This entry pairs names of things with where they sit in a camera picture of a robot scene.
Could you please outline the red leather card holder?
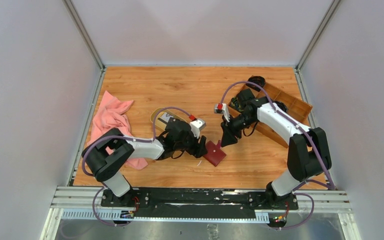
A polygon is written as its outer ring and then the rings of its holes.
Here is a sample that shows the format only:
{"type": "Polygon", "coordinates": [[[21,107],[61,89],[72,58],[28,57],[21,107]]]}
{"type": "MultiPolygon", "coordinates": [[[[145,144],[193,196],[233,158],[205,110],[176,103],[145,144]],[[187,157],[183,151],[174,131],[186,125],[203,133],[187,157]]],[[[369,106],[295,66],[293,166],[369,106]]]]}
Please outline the red leather card holder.
{"type": "Polygon", "coordinates": [[[213,141],[208,141],[205,144],[207,153],[203,156],[209,163],[211,163],[214,167],[217,167],[221,161],[227,156],[227,154],[223,151],[221,147],[221,140],[217,143],[213,141]]]}

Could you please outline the oval wooden tray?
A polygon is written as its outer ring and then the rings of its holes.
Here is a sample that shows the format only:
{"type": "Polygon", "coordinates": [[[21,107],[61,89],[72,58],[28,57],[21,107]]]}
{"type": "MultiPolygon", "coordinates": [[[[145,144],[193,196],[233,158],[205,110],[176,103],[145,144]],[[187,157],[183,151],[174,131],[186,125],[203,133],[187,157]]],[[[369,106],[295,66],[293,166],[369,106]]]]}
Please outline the oval wooden tray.
{"type": "Polygon", "coordinates": [[[162,107],[157,108],[150,116],[150,122],[153,126],[155,126],[156,131],[164,131],[170,119],[178,119],[181,118],[174,114],[174,112],[170,110],[162,110],[162,107]]]}

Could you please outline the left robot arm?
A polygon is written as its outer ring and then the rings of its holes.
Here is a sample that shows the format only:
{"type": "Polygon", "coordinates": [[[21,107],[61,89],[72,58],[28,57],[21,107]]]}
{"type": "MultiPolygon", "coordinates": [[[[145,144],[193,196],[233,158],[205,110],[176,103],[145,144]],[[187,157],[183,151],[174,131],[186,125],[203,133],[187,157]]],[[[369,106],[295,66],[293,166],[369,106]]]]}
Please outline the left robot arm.
{"type": "Polygon", "coordinates": [[[113,193],[115,202],[126,207],[132,203],[133,193],[120,168],[131,159],[173,158],[176,151],[201,158],[208,152],[207,138],[201,135],[205,126],[205,121],[199,118],[189,123],[171,118],[164,131],[154,139],[126,136],[112,128],[83,150],[82,160],[92,176],[113,193]]]}

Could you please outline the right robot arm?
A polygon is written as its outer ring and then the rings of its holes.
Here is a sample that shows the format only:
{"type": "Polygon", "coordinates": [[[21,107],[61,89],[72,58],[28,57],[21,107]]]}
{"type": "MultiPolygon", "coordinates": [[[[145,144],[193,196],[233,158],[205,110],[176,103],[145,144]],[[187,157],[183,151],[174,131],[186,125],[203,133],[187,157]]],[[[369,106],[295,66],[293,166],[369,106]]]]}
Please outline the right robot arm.
{"type": "Polygon", "coordinates": [[[214,112],[222,115],[221,146],[236,144],[245,128],[263,123],[274,130],[288,146],[287,169],[265,190],[266,204],[278,209],[286,198],[305,181],[324,173],[329,176],[332,160],[326,132],[311,128],[288,115],[270,97],[254,97],[250,89],[243,90],[242,112],[236,117],[229,113],[225,103],[217,103],[214,112]]]}

